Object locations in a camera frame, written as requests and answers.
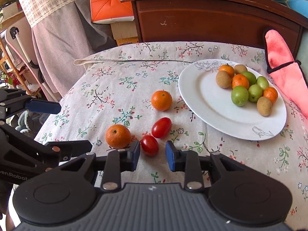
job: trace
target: plate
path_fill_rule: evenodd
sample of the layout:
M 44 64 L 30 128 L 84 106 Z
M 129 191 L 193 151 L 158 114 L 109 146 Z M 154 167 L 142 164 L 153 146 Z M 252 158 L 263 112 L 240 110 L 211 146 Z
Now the plate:
M 281 94 L 268 117 L 258 113 L 256 103 L 247 102 L 243 107 L 231 101 L 231 88 L 216 84 L 218 68 L 223 64 L 235 66 L 232 61 L 207 59 L 187 66 L 179 77 L 179 90 L 186 105 L 202 121 L 213 128 L 239 139 L 260 141 L 278 135 L 286 122 L 286 107 Z M 260 74 L 247 67 L 256 77 Z

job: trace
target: orange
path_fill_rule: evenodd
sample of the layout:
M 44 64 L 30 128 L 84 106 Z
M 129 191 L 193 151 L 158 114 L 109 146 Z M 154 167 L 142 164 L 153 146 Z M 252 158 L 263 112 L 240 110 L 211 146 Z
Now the orange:
M 249 89 L 249 80 L 242 74 L 235 75 L 232 79 L 232 88 L 235 88 L 236 86 L 243 86 L 246 89 Z
M 107 129 L 105 139 L 112 148 L 125 148 L 131 141 L 131 133 L 127 127 L 115 124 Z
M 268 87 L 267 89 L 265 89 L 263 91 L 263 95 L 264 97 L 270 99 L 270 101 L 272 102 L 272 104 L 274 104 L 277 101 L 278 98 L 278 92 L 275 88 L 273 87 Z
M 221 71 L 221 70 L 227 71 L 231 78 L 234 76 L 234 68 L 230 66 L 229 64 L 221 65 L 218 71 Z
M 167 91 L 156 91 L 151 97 L 153 108 L 158 111 L 166 111 L 172 105 L 172 96 Z

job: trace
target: black circular joint cover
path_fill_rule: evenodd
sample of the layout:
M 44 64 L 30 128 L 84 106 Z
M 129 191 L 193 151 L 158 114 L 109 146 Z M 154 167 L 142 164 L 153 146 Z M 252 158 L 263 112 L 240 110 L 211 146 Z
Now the black circular joint cover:
M 22 183 L 13 195 L 25 222 L 53 225 L 76 219 L 96 200 L 94 187 L 76 172 L 49 171 Z
M 225 218 L 253 227 L 283 222 L 292 204 L 284 184 L 252 171 L 223 174 L 208 195 L 212 207 Z

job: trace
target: cherry tomato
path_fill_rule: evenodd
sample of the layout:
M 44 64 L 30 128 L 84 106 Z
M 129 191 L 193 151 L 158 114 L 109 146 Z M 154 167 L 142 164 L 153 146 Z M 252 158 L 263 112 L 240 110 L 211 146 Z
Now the cherry tomato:
M 142 137 L 140 144 L 146 155 L 153 157 L 158 154 L 158 142 L 153 136 L 146 135 Z
M 159 119 L 152 127 L 152 135 L 155 138 L 163 138 L 170 133 L 172 122 L 168 117 Z

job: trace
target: pink fleece fabric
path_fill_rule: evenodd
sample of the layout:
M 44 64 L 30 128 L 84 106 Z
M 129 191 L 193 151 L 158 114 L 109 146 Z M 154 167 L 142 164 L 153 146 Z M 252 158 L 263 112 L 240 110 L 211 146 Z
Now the pink fleece fabric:
M 265 41 L 268 65 L 271 68 L 293 61 L 292 64 L 270 73 L 270 76 L 281 92 L 308 118 L 308 87 L 288 45 L 276 30 L 269 30 L 265 34 Z

